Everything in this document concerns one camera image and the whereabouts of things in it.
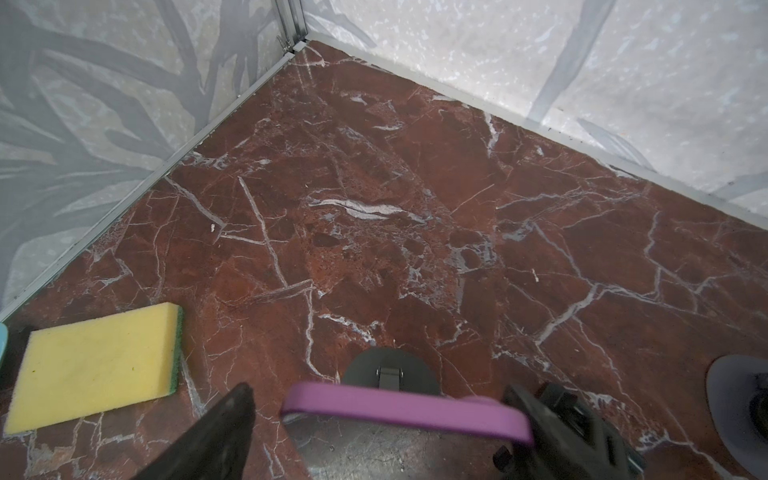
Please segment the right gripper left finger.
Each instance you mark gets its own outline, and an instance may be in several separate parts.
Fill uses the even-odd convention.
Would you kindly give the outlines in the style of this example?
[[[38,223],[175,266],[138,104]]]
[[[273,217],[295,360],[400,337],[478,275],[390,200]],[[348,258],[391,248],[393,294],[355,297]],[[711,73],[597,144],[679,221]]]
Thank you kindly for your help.
[[[253,390],[241,382],[134,479],[242,479],[255,417]]]

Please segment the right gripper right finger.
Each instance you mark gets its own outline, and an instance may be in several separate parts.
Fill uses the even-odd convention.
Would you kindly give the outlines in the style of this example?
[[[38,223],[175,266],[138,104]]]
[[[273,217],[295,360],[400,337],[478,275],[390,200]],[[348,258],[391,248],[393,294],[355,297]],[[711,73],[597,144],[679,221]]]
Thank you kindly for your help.
[[[638,479],[645,459],[618,429],[557,383],[536,394],[508,386],[502,403],[525,414],[534,444],[502,446],[493,464],[504,479]]]

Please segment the purple-edged phone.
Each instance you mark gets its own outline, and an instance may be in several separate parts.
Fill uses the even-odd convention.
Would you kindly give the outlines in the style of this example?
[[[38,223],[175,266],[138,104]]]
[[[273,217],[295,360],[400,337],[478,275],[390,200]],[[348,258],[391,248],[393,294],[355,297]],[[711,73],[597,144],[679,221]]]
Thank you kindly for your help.
[[[524,413],[483,396],[455,399],[344,384],[300,382],[289,389],[280,408],[284,420],[298,414],[494,438],[525,446],[535,443],[530,421]]]

